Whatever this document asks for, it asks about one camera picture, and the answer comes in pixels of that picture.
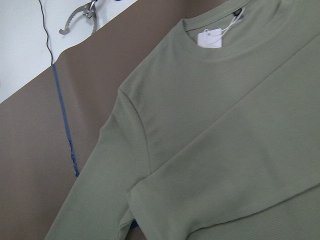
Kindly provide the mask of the olive green long-sleeve shirt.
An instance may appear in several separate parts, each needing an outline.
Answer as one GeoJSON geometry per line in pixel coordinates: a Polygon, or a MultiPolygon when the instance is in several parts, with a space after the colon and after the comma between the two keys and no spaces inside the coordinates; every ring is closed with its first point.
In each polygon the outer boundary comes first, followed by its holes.
{"type": "Polygon", "coordinates": [[[181,19],[120,85],[46,238],[123,240],[133,221],[149,240],[319,239],[319,1],[181,19]]]}

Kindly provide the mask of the white paper price tag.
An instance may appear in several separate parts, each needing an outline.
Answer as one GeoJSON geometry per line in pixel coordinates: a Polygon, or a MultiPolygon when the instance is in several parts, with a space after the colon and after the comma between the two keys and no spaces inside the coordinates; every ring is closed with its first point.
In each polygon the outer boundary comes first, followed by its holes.
{"type": "Polygon", "coordinates": [[[222,47],[222,29],[205,29],[197,35],[197,45],[202,48],[221,48],[222,47]]]}

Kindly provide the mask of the metal reacher grabber tool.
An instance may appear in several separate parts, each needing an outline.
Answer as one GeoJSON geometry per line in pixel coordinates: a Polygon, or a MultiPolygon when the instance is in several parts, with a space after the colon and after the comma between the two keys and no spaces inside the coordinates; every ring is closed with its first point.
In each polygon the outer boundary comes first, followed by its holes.
{"type": "Polygon", "coordinates": [[[97,0],[91,0],[90,2],[76,8],[68,17],[66,20],[66,23],[64,25],[64,29],[59,29],[59,34],[61,35],[66,35],[70,32],[70,25],[73,20],[73,18],[77,15],[80,14],[87,18],[87,19],[93,19],[93,27],[92,27],[92,32],[91,35],[93,35],[97,29],[98,29],[98,16],[97,16],[97,9],[96,9],[96,3],[97,0]]]}

